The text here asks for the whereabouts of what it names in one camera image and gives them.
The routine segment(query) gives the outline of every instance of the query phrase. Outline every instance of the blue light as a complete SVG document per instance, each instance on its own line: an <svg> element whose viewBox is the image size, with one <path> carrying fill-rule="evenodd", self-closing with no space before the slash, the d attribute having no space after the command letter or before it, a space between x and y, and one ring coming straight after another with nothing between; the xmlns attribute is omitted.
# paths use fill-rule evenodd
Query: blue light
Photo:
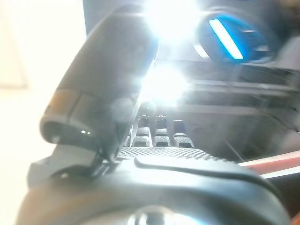
<svg viewBox="0 0 300 225"><path fill-rule="evenodd" d="M243 59L242 54L240 53L238 47L236 46L235 42L228 34L223 24L218 19L210 20L209 23L211 28L216 33L217 37L220 39L220 41L227 49L227 51L232 55L232 57L235 60L242 60Z"/></svg>

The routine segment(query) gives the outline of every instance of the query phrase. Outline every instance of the gray plastic part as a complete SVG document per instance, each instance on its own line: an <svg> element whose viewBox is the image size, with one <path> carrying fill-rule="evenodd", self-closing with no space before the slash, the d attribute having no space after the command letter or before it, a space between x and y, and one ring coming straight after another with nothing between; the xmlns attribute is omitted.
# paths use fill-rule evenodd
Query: gray plastic part
<svg viewBox="0 0 300 225"><path fill-rule="evenodd" d="M137 113L139 82L158 52L142 8L124 5L96 26L60 82L40 122L57 143L65 127L86 131L113 161Z"/></svg>
<svg viewBox="0 0 300 225"><path fill-rule="evenodd" d="M194 144L189 137L177 136L174 137L175 147L182 147L182 144L190 144L192 148L194 148Z"/></svg>
<svg viewBox="0 0 300 225"><path fill-rule="evenodd" d="M155 136L153 141L154 147L171 147L171 141L168 136Z"/></svg>
<svg viewBox="0 0 300 225"><path fill-rule="evenodd" d="M131 213L153 205L206 225L290 224L276 194L246 168L205 159L190 162L166 162L177 167L174 171L164 163L140 158L124 160L112 173L98 179L53 177L29 191L16 225L96 225L99 221L128 225ZM123 220L118 214L109 223L101 220L120 210L131 213Z"/></svg>
<svg viewBox="0 0 300 225"><path fill-rule="evenodd" d="M150 141L147 136L136 136L132 141L132 147L149 147Z"/></svg>
<svg viewBox="0 0 300 225"><path fill-rule="evenodd" d="M28 186L31 188L64 171L71 172L70 169L80 168L81 175L88 175L100 163L98 159L98 153L95 151L72 145L57 145L51 156L30 165Z"/></svg>

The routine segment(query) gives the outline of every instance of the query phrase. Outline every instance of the robotic hand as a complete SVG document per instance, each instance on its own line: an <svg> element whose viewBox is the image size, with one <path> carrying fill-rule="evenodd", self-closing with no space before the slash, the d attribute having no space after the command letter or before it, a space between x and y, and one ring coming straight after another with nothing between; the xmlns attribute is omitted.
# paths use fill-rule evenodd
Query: robotic hand
<svg viewBox="0 0 300 225"><path fill-rule="evenodd" d="M59 84L40 127L57 147L31 165L16 224L289 224L273 186L235 163L182 146L130 148L197 157L117 158L159 46L140 12L105 18Z"/></svg>

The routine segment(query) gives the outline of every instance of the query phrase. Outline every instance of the textured grip surface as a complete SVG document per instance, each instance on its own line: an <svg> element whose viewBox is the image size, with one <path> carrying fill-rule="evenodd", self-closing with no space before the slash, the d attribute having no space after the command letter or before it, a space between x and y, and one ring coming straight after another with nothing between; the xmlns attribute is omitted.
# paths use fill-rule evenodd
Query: textured grip surface
<svg viewBox="0 0 300 225"><path fill-rule="evenodd" d="M118 156L120 158L134 158L136 156L164 156L175 158L217 159L200 149L175 147L123 147Z"/></svg>

